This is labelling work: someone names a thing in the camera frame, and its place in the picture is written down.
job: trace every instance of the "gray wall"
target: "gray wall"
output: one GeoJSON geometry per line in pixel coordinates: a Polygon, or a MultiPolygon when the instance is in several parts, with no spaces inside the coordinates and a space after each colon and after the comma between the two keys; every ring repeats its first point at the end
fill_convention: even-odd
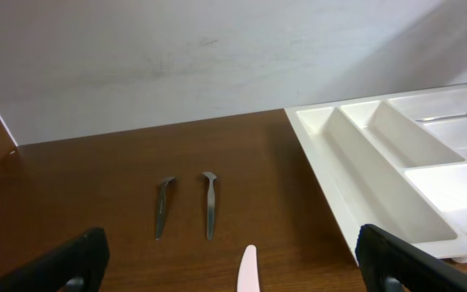
{"type": "Polygon", "coordinates": [[[467,82],[467,0],[0,0],[18,144],[467,82]]]}

